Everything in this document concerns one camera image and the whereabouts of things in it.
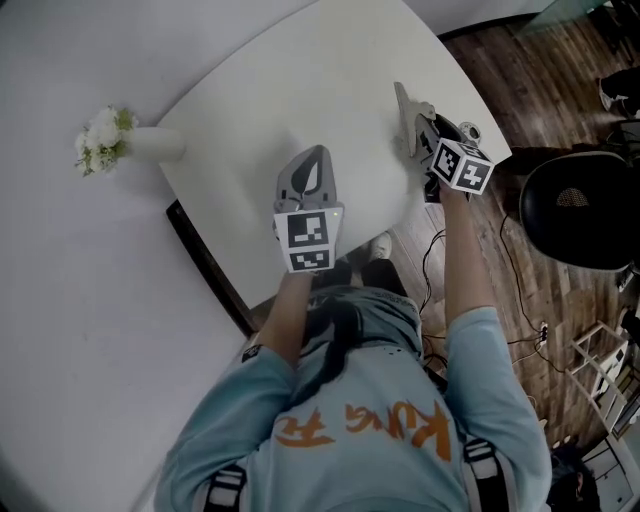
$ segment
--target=power strip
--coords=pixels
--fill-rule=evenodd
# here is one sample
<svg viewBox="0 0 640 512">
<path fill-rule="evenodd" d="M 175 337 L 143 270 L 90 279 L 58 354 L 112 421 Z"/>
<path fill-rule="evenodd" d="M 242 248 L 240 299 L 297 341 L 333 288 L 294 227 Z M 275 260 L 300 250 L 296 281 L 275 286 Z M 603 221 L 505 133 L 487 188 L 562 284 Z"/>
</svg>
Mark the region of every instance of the power strip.
<svg viewBox="0 0 640 512">
<path fill-rule="evenodd" d="M 547 344 L 547 340 L 549 339 L 549 325 L 547 322 L 542 322 L 540 324 L 540 341 L 538 342 L 540 348 L 544 347 Z"/>
</svg>

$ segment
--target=light blue shirt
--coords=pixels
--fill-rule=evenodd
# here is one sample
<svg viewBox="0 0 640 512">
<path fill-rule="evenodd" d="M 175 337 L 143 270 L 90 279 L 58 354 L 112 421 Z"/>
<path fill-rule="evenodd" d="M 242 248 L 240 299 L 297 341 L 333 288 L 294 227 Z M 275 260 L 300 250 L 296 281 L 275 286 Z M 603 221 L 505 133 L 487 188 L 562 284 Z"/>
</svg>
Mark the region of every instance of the light blue shirt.
<svg viewBox="0 0 640 512">
<path fill-rule="evenodd" d="M 247 473 L 244 510 L 469 510 L 466 432 L 510 460 L 520 510 L 538 512 L 550 486 L 549 452 L 495 309 L 476 309 L 450 326 L 443 396 L 419 363 L 413 301 L 336 287 L 315 294 L 312 304 L 328 297 L 357 306 L 367 339 L 384 341 L 353 349 L 337 379 L 288 411 L 322 367 L 332 327 L 309 342 L 296 371 L 265 347 L 235 364 L 168 453 L 156 510 L 202 510 L 209 479 L 231 463 Z"/>
</svg>

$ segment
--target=chair back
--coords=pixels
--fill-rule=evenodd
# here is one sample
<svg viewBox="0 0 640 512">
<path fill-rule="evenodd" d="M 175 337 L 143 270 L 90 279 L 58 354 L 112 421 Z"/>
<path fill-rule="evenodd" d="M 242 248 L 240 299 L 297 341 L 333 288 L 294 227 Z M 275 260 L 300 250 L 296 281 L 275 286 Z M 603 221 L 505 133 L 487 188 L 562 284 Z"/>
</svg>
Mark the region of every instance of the chair back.
<svg viewBox="0 0 640 512">
<path fill-rule="evenodd" d="M 520 218 L 531 243 L 559 261 L 616 271 L 638 255 L 638 171 L 615 153 L 550 160 L 529 176 Z"/>
</svg>

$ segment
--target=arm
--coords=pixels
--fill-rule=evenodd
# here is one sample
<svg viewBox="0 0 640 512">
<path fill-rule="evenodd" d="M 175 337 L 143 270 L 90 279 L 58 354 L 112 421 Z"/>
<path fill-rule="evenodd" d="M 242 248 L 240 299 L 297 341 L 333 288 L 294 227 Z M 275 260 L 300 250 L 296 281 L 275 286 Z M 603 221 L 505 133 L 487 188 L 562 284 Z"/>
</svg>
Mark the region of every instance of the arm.
<svg viewBox="0 0 640 512">
<path fill-rule="evenodd" d="M 551 484 L 549 450 L 513 373 L 467 200 L 458 192 L 443 192 L 447 404 L 466 432 L 491 442 L 510 460 L 520 510 L 537 512 Z"/>
<path fill-rule="evenodd" d="M 167 454 L 158 512 L 190 512 L 199 487 L 258 449 L 291 398 L 311 275 L 285 275 L 255 356 L 236 363 L 202 400 Z"/>
<path fill-rule="evenodd" d="M 447 326 L 463 313 L 482 306 L 495 307 L 493 287 L 484 264 L 469 208 L 462 192 L 442 185 L 445 212 L 445 316 Z"/>
<path fill-rule="evenodd" d="M 269 347 L 292 368 L 298 364 L 307 320 L 313 274 L 285 274 L 259 343 Z"/>
</svg>

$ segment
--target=white table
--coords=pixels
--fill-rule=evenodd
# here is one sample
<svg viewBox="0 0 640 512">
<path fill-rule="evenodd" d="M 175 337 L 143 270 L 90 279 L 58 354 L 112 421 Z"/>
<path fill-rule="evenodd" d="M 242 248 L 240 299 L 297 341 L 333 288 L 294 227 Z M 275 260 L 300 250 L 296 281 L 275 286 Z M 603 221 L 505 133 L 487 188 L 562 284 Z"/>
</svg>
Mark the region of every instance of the white table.
<svg viewBox="0 0 640 512">
<path fill-rule="evenodd" d="M 237 51 L 160 122 L 187 141 L 185 157 L 162 169 L 248 307 L 285 272 L 273 202 L 278 173 L 299 152 L 331 152 L 346 206 L 339 255 L 423 200 L 395 152 L 395 81 L 454 123 L 477 124 L 496 163 L 511 154 L 462 69 L 401 0 L 320 0 Z"/>
</svg>

